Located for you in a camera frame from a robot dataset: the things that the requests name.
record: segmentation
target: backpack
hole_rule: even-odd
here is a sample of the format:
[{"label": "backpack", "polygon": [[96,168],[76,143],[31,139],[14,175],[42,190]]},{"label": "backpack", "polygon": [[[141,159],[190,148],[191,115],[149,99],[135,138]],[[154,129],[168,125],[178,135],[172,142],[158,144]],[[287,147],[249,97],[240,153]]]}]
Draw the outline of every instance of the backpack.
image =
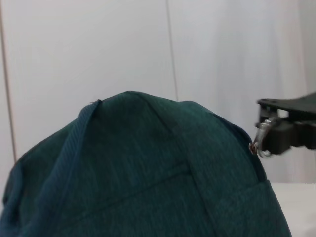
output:
[{"label": "backpack", "polygon": [[96,101],[15,164],[0,237],[290,237],[250,142],[194,102]]}]

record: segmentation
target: white backdrop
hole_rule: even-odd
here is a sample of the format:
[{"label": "white backdrop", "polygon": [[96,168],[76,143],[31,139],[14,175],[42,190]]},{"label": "white backdrop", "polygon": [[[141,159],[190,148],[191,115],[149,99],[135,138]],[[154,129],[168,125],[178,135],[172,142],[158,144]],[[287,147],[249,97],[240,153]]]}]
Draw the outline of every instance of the white backdrop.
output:
[{"label": "white backdrop", "polygon": [[[2,0],[17,155],[126,90],[197,101],[253,137],[256,100],[316,90],[298,1]],[[275,182],[316,180],[306,149],[263,164]]]}]

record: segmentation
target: green fabric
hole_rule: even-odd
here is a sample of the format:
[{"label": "green fabric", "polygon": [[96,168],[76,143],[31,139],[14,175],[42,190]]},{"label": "green fabric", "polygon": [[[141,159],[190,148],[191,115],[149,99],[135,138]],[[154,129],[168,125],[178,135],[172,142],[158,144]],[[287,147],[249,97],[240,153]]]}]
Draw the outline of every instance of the green fabric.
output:
[{"label": "green fabric", "polygon": [[[18,161],[21,236],[41,209],[36,199],[75,125]],[[194,102],[137,92],[104,100],[87,125],[61,214],[42,236],[290,237],[249,142],[241,129]],[[61,193],[51,195],[58,200]]]}]

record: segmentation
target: white table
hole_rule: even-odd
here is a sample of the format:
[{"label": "white table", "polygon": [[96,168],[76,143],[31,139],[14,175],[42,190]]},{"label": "white table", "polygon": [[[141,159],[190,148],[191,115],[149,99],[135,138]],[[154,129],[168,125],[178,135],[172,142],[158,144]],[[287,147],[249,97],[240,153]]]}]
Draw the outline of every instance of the white table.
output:
[{"label": "white table", "polygon": [[293,237],[316,237],[316,184],[272,183]]}]

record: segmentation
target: metal clip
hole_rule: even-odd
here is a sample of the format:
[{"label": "metal clip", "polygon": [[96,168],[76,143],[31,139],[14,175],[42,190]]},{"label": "metal clip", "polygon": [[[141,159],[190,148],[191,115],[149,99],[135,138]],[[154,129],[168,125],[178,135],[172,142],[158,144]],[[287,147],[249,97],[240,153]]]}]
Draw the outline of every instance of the metal clip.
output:
[{"label": "metal clip", "polygon": [[262,158],[268,158],[272,155],[270,152],[264,152],[262,150],[262,143],[263,143],[263,139],[267,136],[270,129],[273,127],[275,121],[276,121],[276,118],[269,118],[259,125],[257,135],[253,143],[249,144],[249,149],[252,154],[254,155],[258,154]]}]

